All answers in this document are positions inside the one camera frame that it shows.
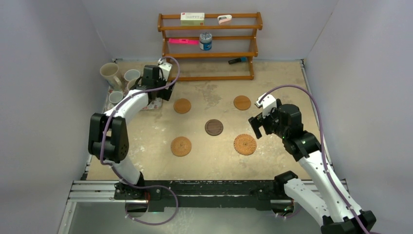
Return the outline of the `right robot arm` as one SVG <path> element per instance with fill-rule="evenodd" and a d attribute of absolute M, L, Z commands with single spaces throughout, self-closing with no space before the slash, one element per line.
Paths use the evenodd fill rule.
<path fill-rule="evenodd" d="M 260 127 L 267 135 L 277 135 L 285 150 L 310 175 L 319 194 L 309 190 L 292 171 L 275 177 L 274 194 L 279 198 L 292 198 L 320 225 L 323 234 L 368 234 L 376 217 L 365 211 L 344 188 L 314 134 L 304 130 L 301 112 L 294 104 L 282 104 L 272 95 L 257 100 L 262 113 L 248 121 L 257 138 Z"/>

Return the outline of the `woven rattan coaster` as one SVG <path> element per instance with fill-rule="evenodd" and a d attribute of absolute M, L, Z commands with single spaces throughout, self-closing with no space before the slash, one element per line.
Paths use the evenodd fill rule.
<path fill-rule="evenodd" d="M 170 149 L 175 156 L 186 156 L 190 153 L 192 144 L 188 138 L 179 136 L 171 142 Z"/>
<path fill-rule="evenodd" d="M 257 149 L 257 143 L 254 137 L 248 134 L 240 134 L 234 139 L 234 149 L 241 155 L 249 156 Z"/>

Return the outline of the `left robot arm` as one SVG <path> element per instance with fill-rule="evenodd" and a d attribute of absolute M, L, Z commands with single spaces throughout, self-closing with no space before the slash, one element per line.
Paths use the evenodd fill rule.
<path fill-rule="evenodd" d="M 125 185 L 126 193 L 132 199 L 140 199 L 145 194 L 143 174 L 128 158 L 129 138 L 127 125 L 131 119 L 153 100 L 169 100 L 176 81 L 168 82 L 172 65 L 146 65 L 143 76 L 127 95 L 113 108 L 103 114 L 91 116 L 88 151 L 109 166 Z"/>

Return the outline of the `dark brown wooden coaster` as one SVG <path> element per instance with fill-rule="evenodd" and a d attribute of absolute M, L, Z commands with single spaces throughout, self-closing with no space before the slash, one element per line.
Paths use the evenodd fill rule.
<path fill-rule="evenodd" d="M 205 132 L 210 136 L 218 136 L 223 129 L 223 124 L 217 119 L 210 119 L 205 123 Z"/>

